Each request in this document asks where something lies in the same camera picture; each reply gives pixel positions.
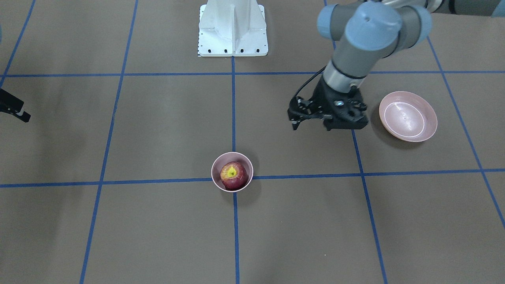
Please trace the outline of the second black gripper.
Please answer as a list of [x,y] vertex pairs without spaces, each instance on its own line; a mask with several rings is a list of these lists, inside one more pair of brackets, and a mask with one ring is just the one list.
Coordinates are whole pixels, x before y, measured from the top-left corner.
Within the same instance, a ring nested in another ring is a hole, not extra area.
[[313,75],[302,84],[289,101],[287,113],[294,131],[301,122],[310,119],[322,120],[327,131],[363,129],[368,125],[367,105],[356,86],[352,86],[350,92],[338,92],[320,78],[310,99],[300,97],[301,90],[316,77]]

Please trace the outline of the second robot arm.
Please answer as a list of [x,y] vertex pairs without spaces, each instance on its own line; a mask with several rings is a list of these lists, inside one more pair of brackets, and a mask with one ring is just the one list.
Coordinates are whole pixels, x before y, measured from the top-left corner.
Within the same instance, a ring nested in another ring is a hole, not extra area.
[[[333,5],[323,8],[321,11],[318,29],[326,37],[337,40],[336,51],[327,66],[321,71],[321,79],[308,101],[301,97],[293,97],[290,100],[288,115],[294,130],[302,121],[308,119],[322,120],[327,131],[332,129],[361,129],[368,124],[366,117],[366,104],[361,98],[358,86],[365,78],[365,72],[371,70],[372,63],[379,59],[379,55],[386,58],[396,52],[413,47],[427,38],[431,29],[431,17],[426,7],[407,5],[400,1],[398,7],[388,3],[361,1],[352,5]],[[118,77],[118,91],[128,75],[146,77],[156,76],[155,73],[127,73],[126,61],[130,50],[131,37],[137,17],[138,1],[135,1],[133,15],[130,24],[125,47],[125,59]],[[148,88],[137,91],[140,103],[133,107],[133,117],[148,118],[148,112],[155,108],[165,107],[168,114],[164,118],[157,119],[160,126],[168,128],[175,124],[187,122],[185,128],[189,130],[213,129],[224,131],[225,125],[234,127],[233,114],[225,115],[225,107],[231,107],[234,99],[218,95],[216,90],[205,87],[202,82],[196,83],[197,77],[236,75],[230,72],[218,73],[188,73],[173,74],[182,76],[194,76],[190,78],[189,85],[194,87],[192,92],[183,94],[184,102],[163,103],[161,101],[148,102],[154,99],[154,92],[148,92]],[[55,115],[61,125],[69,126],[70,122],[78,121],[78,111],[85,110],[91,114],[99,114],[101,95],[108,95],[112,103],[112,91],[99,90],[97,86],[88,86],[85,90],[77,90],[77,95],[63,92],[31,92],[23,98],[28,99],[29,111],[36,111],[32,122],[41,124],[49,115]],[[74,112],[65,111],[63,105],[57,99],[77,99],[74,104]]]

